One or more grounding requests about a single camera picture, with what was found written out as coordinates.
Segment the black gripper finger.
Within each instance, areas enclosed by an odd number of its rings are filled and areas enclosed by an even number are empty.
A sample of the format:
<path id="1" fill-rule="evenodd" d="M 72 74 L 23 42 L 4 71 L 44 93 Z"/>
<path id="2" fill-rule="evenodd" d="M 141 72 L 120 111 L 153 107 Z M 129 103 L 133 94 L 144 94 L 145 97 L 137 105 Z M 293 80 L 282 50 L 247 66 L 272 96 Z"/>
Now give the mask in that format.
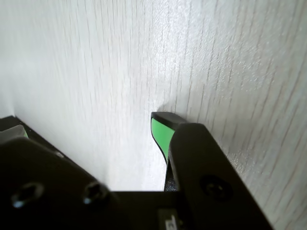
<path id="1" fill-rule="evenodd" d="M 19 125 L 0 133 L 0 227 L 118 230 L 120 214 L 104 185 Z"/>
<path id="2" fill-rule="evenodd" d="M 188 229 L 271 229 L 205 125 L 171 112 L 152 112 L 151 133 L 183 196 Z"/>

